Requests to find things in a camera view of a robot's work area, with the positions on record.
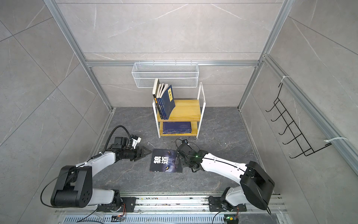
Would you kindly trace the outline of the black white-title book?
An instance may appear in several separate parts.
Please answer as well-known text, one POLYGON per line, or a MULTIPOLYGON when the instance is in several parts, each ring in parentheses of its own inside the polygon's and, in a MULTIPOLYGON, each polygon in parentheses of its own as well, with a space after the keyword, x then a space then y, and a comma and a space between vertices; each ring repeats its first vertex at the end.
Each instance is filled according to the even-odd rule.
POLYGON ((176 150, 153 149, 151 172, 182 173, 183 168, 176 150))

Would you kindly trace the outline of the navy yellow-label front book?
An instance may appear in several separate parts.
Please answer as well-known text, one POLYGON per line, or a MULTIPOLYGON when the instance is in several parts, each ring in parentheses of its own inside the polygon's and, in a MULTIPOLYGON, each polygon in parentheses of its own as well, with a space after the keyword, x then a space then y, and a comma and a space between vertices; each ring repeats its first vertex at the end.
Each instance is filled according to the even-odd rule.
POLYGON ((191 133, 191 122, 164 122, 163 134, 191 133))

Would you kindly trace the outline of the dark book pages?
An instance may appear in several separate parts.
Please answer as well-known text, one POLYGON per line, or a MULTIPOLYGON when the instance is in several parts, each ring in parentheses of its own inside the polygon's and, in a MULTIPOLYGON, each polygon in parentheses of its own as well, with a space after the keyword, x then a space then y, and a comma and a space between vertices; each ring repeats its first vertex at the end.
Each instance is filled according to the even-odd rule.
POLYGON ((161 101, 161 98, 160 98, 160 94, 161 94, 161 87, 162 87, 162 84, 159 84, 158 85, 158 91, 156 93, 156 97, 157 97, 157 102, 158 102, 158 105, 159 105, 159 114, 161 116, 161 119, 164 119, 164 112, 163 112, 163 109, 162 109, 162 101, 161 101))

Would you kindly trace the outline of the blue book yellow label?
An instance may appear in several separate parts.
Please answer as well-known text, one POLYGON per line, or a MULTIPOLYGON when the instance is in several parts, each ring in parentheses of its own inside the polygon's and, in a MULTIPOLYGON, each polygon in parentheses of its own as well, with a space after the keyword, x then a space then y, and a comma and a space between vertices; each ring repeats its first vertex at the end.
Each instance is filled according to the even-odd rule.
POLYGON ((175 108, 175 101, 174 101, 174 96, 173 96, 172 85, 169 85, 169 87, 166 89, 165 94, 164 94, 164 99, 165 99, 167 116, 169 119, 171 112, 175 108))

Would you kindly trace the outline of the navy book yin-yang cover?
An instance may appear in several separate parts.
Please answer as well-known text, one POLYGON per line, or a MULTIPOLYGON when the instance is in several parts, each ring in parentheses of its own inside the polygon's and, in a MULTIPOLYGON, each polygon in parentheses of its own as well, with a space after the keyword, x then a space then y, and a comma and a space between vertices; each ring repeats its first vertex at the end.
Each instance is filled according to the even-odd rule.
POLYGON ((167 116, 167 111, 166 111, 166 106, 165 106, 165 99, 164 99, 164 94, 165 94, 165 91, 166 89, 169 87, 168 84, 162 84, 162 87, 161 87, 161 94, 160 94, 160 98, 161 98, 161 101, 162 101, 162 109, 163 109, 163 112, 164 112, 164 120, 167 120, 168 119, 168 116, 167 116))

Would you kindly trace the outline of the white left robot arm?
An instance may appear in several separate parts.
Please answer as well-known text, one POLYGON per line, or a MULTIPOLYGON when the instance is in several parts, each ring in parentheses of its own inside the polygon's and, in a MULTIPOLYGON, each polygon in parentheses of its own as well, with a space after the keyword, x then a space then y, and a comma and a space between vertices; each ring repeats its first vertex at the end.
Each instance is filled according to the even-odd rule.
POLYGON ((64 166, 51 196, 51 206, 56 208, 84 208, 97 205, 100 211, 115 212, 121 209, 123 200, 115 189, 93 188, 93 177, 116 162, 129 159, 138 161, 152 151, 138 146, 141 139, 133 136, 116 137, 104 152, 91 157, 87 162, 64 166))

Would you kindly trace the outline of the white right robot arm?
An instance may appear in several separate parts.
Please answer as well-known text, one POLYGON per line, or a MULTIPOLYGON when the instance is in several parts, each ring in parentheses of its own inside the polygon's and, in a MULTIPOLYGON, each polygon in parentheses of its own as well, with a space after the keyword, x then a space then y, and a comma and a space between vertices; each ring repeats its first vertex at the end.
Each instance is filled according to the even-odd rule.
POLYGON ((182 164, 192 172, 202 170, 216 173, 239 184, 235 188, 227 187, 220 199, 212 202, 220 210, 233 211, 250 203, 271 214, 269 202, 275 182, 257 162, 237 163, 219 158, 205 150, 195 151, 187 140, 181 141, 177 152, 183 160, 182 164))

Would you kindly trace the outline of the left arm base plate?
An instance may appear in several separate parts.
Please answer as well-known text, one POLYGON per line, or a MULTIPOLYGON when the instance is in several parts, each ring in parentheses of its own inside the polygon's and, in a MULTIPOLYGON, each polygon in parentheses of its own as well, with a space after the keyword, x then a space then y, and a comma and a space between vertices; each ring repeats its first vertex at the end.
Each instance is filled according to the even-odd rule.
POLYGON ((114 199, 110 204, 101 204, 97 212, 134 212, 136 197, 121 197, 114 199))

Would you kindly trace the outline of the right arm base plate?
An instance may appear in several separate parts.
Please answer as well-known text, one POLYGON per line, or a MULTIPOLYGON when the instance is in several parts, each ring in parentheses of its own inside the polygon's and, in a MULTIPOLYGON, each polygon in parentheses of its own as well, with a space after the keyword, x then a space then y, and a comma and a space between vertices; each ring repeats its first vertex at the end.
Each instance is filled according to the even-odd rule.
POLYGON ((209 204, 209 210, 211 212, 219 212, 219 211, 246 212, 247 211, 246 204, 239 204, 237 206, 233 206, 228 202, 226 202, 225 200, 222 201, 221 197, 209 196, 208 204, 209 204))

